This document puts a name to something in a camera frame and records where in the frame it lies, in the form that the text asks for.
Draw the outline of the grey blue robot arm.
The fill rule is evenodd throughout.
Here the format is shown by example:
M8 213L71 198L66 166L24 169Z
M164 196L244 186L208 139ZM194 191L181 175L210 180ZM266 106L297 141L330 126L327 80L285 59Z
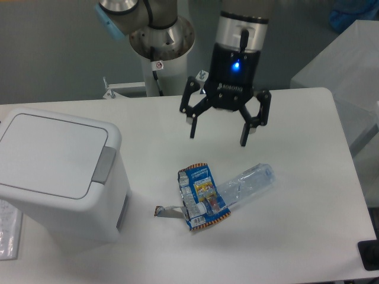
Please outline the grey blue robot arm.
M256 91L253 79L273 7L273 1L223 1L210 68L197 76L187 74L195 30L178 14L177 1L98 1L95 11L113 38L129 39L147 96L181 95L179 110L192 128L209 108L239 112L245 146L268 122L271 94Z

